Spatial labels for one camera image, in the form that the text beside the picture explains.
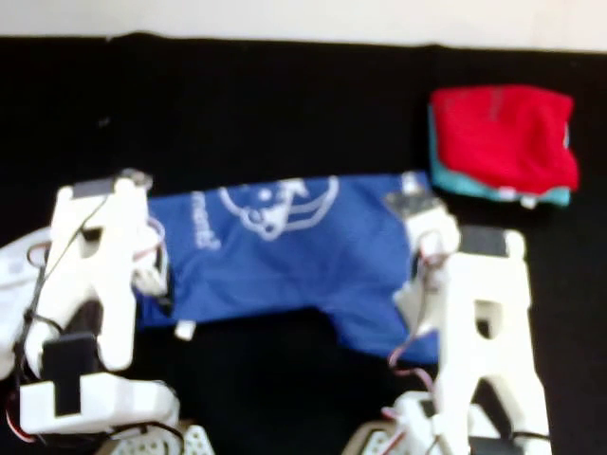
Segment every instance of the folded red shirt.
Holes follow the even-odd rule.
[[[494,188],[542,194],[576,190],[565,145],[573,100],[526,85],[446,88],[431,97],[440,161]]]

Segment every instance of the black fabric surface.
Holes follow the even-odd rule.
[[[524,233],[554,453],[607,453],[607,57],[135,35],[1,39],[0,62],[2,245],[48,223],[60,185],[123,167],[152,173],[155,194],[401,172],[427,165],[434,88],[524,82],[572,95],[581,189],[569,209],[445,198],[463,222]],[[313,311],[199,327],[190,343],[146,331],[129,375],[175,387],[218,455],[339,454],[416,386],[340,348]],[[0,434],[3,453],[39,450]]]

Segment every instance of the red wire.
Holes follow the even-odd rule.
[[[36,438],[32,435],[25,433],[18,425],[12,422],[12,418],[10,417],[9,412],[9,400],[7,401],[7,405],[5,407],[5,414],[7,416],[7,424],[9,424],[10,430],[24,443],[32,444],[36,442]]]
[[[405,430],[404,429],[398,430],[392,436],[392,438],[390,438],[390,440],[388,441],[388,445],[386,446],[386,448],[383,449],[383,451],[379,455],[388,455],[388,453],[390,453],[391,450],[393,450],[396,446],[398,446],[398,443],[400,443],[400,441],[402,441],[402,439],[404,437],[405,437]]]

